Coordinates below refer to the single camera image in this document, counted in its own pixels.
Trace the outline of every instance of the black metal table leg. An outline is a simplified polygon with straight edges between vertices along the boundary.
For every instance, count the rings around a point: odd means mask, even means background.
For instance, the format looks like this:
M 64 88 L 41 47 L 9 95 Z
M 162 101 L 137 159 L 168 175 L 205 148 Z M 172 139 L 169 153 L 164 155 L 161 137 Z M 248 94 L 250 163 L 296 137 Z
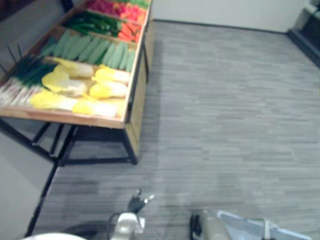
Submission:
M 15 130 L 8 123 L 0 119 L 0 131 L 7 135 L 8 137 L 15 139 L 17 142 L 30 149 L 32 152 L 44 157 L 52 163 L 55 163 L 57 159 L 55 157 L 51 157 L 49 152 L 43 149 L 38 145 L 33 145 L 33 141 L 28 139 L 26 136 L 22 135 L 20 132 Z
M 38 131 L 38 133 L 34 136 L 34 138 L 32 139 L 32 145 L 36 146 L 39 143 L 39 140 L 41 139 L 41 137 L 44 135 L 45 131 L 48 129 L 48 127 L 51 125 L 50 122 L 46 122 L 45 124 L 43 124 L 43 126 L 40 128 L 40 130 Z
M 134 149 L 132 148 L 128 134 L 125 129 L 122 129 L 122 134 L 123 134 L 122 143 L 123 143 L 125 150 L 127 151 L 128 155 L 129 155 L 130 161 L 133 165 L 137 165 L 138 158 L 135 154 Z

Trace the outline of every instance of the carrot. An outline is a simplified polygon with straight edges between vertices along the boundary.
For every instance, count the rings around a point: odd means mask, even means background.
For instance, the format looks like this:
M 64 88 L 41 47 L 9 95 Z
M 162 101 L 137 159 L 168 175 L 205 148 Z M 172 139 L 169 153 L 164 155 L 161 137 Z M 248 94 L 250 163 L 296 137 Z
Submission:
M 123 32 L 128 37 L 132 37 L 132 32 L 130 31 L 129 27 L 124 22 L 121 23 L 121 32 Z
M 135 26 L 135 25 L 134 25 L 133 23 L 131 23 L 131 22 L 128 22 L 126 25 L 128 26 L 128 28 L 131 30 L 131 32 L 132 32 L 134 35 L 136 35 L 137 32 L 139 31 L 138 26 Z
M 123 41 L 127 41 L 127 42 L 131 42 L 132 41 L 132 38 L 129 38 L 123 32 L 119 32 L 118 33 L 118 38 L 123 40 Z

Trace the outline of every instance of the cucumber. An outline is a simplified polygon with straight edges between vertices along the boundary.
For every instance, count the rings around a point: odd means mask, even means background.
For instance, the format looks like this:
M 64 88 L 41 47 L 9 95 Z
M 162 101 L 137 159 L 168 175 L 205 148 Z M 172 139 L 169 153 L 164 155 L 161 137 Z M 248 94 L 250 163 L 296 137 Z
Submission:
M 56 45 L 57 45 L 57 44 L 54 43 L 54 44 L 48 46 L 47 48 L 43 49 L 43 50 L 41 51 L 41 53 L 40 53 L 40 56 L 41 56 L 41 57 L 45 57 L 45 56 L 51 55 L 51 54 L 54 52 Z
M 134 65 L 135 55 L 136 52 L 134 50 L 129 53 L 128 61 L 125 66 L 125 71 L 131 72 L 132 66 Z
M 98 46 L 98 44 L 100 43 L 100 41 L 101 41 L 101 38 L 96 36 L 96 37 L 89 43 L 89 45 L 86 47 L 86 49 L 84 49 L 83 52 L 80 53 L 78 60 L 79 60 L 80 62 L 86 61 L 86 60 L 90 57 L 92 51 Z
M 104 65 L 108 64 L 108 61 L 110 60 L 110 58 L 114 54 L 115 50 L 116 50 L 116 45 L 114 43 L 111 43 L 111 45 L 108 48 L 108 51 L 106 51 L 105 55 L 103 56 L 102 64 L 104 64 Z
M 49 39 L 46 41 L 45 45 L 41 48 L 40 52 L 43 52 L 48 47 L 51 47 L 53 44 L 57 43 L 57 39 L 55 39 L 53 36 L 49 37 Z
M 64 44 L 63 47 L 63 52 L 61 54 L 62 58 L 66 58 L 71 47 L 74 45 L 74 43 L 80 38 L 80 35 L 74 35 L 68 38 L 68 40 L 66 41 L 66 43 Z
M 107 51 L 104 51 L 104 53 L 99 57 L 99 59 L 94 63 L 95 65 L 100 65 L 102 63 L 102 59 L 104 59 L 104 55 Z
M 110 68 L 110 66 L 111 66 L 111 63 L 112 63 L 112 58 L 114 57 L 114 55 L 115 55 L 115 51 L 116 51 L 116 49 L 114 49 L 114 51 L 113 51 L 113 53 L 112 53 L 112 55 L 111 55 L 111 57 L 110 57 L 110 59 L 108 60 L 108 62 L 107 62 L 107 66 Z
M 109 45 L 110 42 L 108 40 L 104 40 L 103 42 L 99 43 L 86 62 L 88 64 L 95 64 L 99 57 L 108 49 Z
M 118 46 L 116 47 L 115 52 L 114 52 L 114 54 L 112 56 L 112 61 L 111 61 L 111 64 L 110 64 L 110 68 L 112 68 L 112 69 L 118 69 L 119 68 L 121 59 L 122 59 L 122 57 L 124 56 L 124 53 L 125 53 L 125 49 L 126 49 L 126 43 L 124 43 L 123 41 L 120 42 L 118 44 Z
M 129 56 L 128 44 L 125 44 L 124 54 L 123 54 L 123 57 L 121 59 L 120 65 L 119 65 L 120 70 L 126 69 L 128 56 Z
M 71 46 L 66 59 L 75 60 L 80 53 L 90 44 L 92 38 L 90 36 L 80 37 L 75 43 Z
M 60 57 L 63 50 L 64 50 L 64 46 L 66 44 L 66 41 L 68 40 L 70 36 L 70 31 L 69 30 L 66 30 L 62 37 L 60 37 L 58 43 L 56 44 L 55 48 L 54 48 L 54 51 L 53 51 L 53 56 L 54 57 Z

